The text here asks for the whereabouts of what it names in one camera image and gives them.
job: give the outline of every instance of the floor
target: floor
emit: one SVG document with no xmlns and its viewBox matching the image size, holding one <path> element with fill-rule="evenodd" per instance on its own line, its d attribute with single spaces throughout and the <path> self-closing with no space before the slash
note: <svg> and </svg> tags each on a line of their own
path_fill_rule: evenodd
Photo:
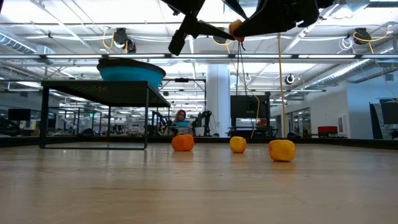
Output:
<svg viewBox="0 0 398 224">
<path fill-rule="evenodd" d="M 267 144 L 173 152 L 0 149 L 0 223 L 394 223 L 398 151 Z"/>
</svg>

